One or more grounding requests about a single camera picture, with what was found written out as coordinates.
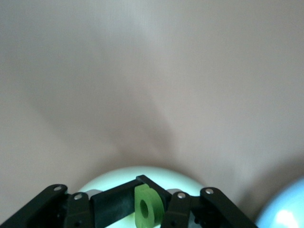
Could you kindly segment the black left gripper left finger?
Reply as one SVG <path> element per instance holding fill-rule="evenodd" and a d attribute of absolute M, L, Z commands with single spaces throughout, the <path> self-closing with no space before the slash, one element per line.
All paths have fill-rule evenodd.
<path fill-rule="evenodd" d="M 105 228 L 134 212 L 136 181 L 95 194 L 46 187 L 1 224 L 2 228 Z"/>

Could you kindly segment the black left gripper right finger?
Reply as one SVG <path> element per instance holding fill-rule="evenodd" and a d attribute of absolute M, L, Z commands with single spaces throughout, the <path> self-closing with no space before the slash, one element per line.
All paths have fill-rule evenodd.
<path fill-rule="evenodd" d="M 252 222 L 221 190 L 202 188 L 199 196 L 165 190 L 148 177 L 137 180 L 137 227 L 254 228 Z"/>

